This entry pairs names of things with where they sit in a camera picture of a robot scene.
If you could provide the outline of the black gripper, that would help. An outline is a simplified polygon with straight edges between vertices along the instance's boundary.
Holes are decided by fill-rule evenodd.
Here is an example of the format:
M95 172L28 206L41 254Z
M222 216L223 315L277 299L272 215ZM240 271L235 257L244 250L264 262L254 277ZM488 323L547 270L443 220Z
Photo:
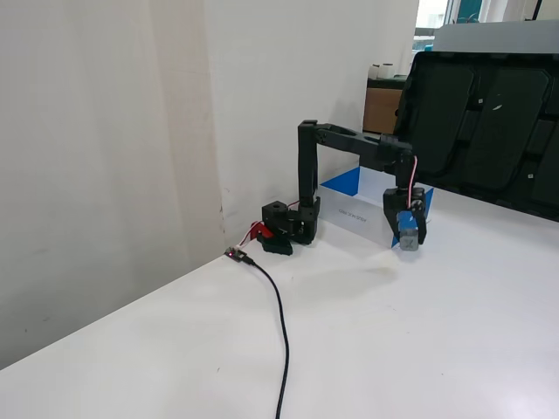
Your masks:
M399 242L398 213L411 211L418 227L418 244L426 238L426 192L424 188L386 189L383 193L383 212L392 232L391 247Z

